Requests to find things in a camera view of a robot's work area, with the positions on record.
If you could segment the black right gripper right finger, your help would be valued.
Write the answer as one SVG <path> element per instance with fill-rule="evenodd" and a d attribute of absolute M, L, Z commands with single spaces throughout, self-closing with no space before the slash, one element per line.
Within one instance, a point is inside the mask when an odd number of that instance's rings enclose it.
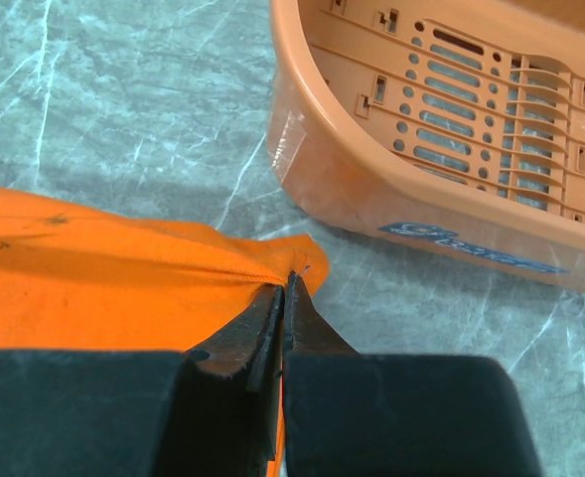
<path fill-rule="evenodd" d="M 292 476 L 538 476 L 517 390 L 484 356 L 362 354 L 291 274 L 283 314 Z"/>

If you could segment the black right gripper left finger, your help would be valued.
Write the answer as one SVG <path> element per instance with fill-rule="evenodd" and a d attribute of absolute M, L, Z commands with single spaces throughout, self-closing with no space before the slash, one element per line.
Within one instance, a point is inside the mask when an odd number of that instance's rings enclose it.
<path fill-rule="evenodd" d="M 0 476 L 263 476 L 284 293 L 174 351 L 0 349 Z"/>

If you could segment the orange t shirt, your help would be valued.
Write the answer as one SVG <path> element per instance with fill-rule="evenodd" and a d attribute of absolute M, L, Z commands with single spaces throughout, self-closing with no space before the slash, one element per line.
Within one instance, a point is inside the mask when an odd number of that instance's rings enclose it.
<path fill-rule="evenodd" d="M 291 272 L 317 289 L 327 257 L 0 188 L 0 349 L 183 352 Z"/>

